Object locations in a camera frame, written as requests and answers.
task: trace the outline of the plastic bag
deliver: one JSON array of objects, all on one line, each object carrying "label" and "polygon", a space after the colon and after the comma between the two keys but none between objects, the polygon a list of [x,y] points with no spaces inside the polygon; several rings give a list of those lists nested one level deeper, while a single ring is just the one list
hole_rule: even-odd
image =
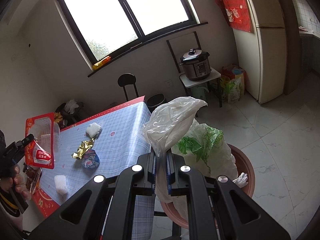
[{"label": "plastic bag", "polygon": [[[232,180],[238,177],[236,160],[223,138],[223,132],[205,123],[193,120],[189,131],[171,151],[182,155],[186,165],[198,169],[204,176],[216,178],[225,175]],[[188,220],[185,196],[172,197],[172,200],[180,216]]]},{"label": "plastic bag", "polygon": [[66,105],[64,106],[64,110],[69,113],[69,114],[73,114],[75,112],[75,109],[79,107],[79,105],[77,104],[77,102],[74,99],[71,99],[70,101],[68,101],[66,103]]},{"label": "plastic bag", "polygon": [[247,183],[247,180],[248,180],[248,174],[242,172],[240,174],[240,176],[236,179],[233,180],[233,182],[239,187],[239,188],[242,188],[244,186],[246,186],[248,183]]},{"label": "plastic bag", "polygon": [[231,64],[227,67],[223,67],[221,70],[221,75],[228,77],[230,80],[240,78],[241,82],[241,97],[244,96],[245,89],[245,70],[237,65]]},{"label": "plastic bag", "polygon": [[[223,76],[221,75],[220,77],[220,87],[221,87],[221,97],[222,97],[222,101],[227,101],[228,100],[228,95],[227,95],[227,84],[231,81],[230,78],[228,78],[227,76]],[[218,83],[217,80],[211,80],[209,81],[211,88],[213,89],[213,91],[215,91],[215,94],[218,94]]]},{"label": "plastic bag", "polygon": [[175,145],[189,130],[196,112],[208,104],[192,97],[179,97],[158,106],[142,132],[153,150],[160,156]]},{"label": "plastic bag", "polygon": [[167,189],[165,153],[186,134],[196,112],[206,105],[205,101],[192,97],[176,98],[158,106],[142,129],[157,156],[155,192],[162,202],[172,202]]},{"label": "plastic bag", "polygon": [[231,80],[226,87],[228,103],[239,101],[241,98],[241,78]]}]

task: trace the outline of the window frame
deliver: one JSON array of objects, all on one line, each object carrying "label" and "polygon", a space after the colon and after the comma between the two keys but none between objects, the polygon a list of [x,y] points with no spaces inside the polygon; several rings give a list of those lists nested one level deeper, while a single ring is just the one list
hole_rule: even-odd
[{"label": "window frame", "polygon": [[[74,21],[69,9],[68,9],[68,6],[66,5],[65,1],[64,0],[57,0],[60,7],[61,7],[61,10],[71,28],[71,30],[73,31],[73,34],[75,35],[76,39],[78,40],[80,46],[82,47],[83,51],[85,52],[85,54],[87,55],[89,61],[91,62],[92,65],[96,64],[97,62],[99,62],[100,60],[102,59],[96,59],[96,57],[94,56],[93,52],[91,51],[89,45],[87,44],[87,42],[85,41],[82,33],[80,32],[76,22]],[[129,42],[128,44],[120,47],[119,49],[109,53],[108,55],[105,55],[106,56],[110,56],[111,59],[113,58],[117,58],[119,57],[120,55],[124,54],[125,52],[128,52],[130,50],[132,50],[134,47],[136,46],[139,46],[140,44],[143,44],[143,43],[146,43],[148,41],[151,41],[159,36],[162,36],[162,35],[165,35],[165,34],[168,34],[168,33],[171,33],[173,31],[176,31],[176,30],[179,30],[181,28],[185,28],[185,27],[188,27],[188,26],[192,26],[192,25],[195,25],[197,24],[196,22],[196,18],[194,16],[194,14],[192,13],[192,8],[191,6],[189,5],[189,2],[188,0],[180,0],[182,5],[183,5],[183,8],[185,9],[185,12],[188,16],[188,20],[184,21],[184,22],[180,22],[180,23],[176,23],[174,25],[170,25],[168,27],[165,27],[165,28],[162,28],[160,30],[157,30],[155,32],[152,32],[148,35],[145,35],[143,33],[143,30],[139,24],[139,22],[137,21],[134,13],[132,12],[127,0],[118,0],[122,9],[124,10],[127,18],[129,19],[136,35],[137,35],[137,39],[135,39],[134,41],[131,41]]]}]

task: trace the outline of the kitchen cabinet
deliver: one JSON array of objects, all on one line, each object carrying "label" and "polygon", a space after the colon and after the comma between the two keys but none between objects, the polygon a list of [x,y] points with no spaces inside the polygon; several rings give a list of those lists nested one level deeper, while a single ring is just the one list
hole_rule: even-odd
[{"label": "kitchen cabinet", "polygon": [[315,35],[300,35],[302,77],[313,69],[320,74],[320,38]]}]

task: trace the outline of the red decoration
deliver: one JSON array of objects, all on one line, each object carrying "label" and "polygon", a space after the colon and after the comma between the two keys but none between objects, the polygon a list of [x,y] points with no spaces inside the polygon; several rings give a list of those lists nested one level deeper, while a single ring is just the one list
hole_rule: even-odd
[{"label": "red decoration", "polygon": [[215,0],[228,23],[234,29],[251,32],[251,20],[246,0]]}]

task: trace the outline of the human hand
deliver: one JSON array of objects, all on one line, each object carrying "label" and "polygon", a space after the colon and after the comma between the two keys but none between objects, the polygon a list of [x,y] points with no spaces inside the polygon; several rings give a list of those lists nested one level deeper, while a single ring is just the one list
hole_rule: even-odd
[{"label": "human hand", "polygon": [[20,167],[16,165],[14,167],[15,176],[14,178],[2,178],[0,179],[0,187],[2,190],[9,192],[9,189],[12,187],[13,183],[15,183],[16,192],[22,194],[25,199],[31,199],[31,193],[27,190],[26,184],[24,182],[23,176],[20,175]]}]

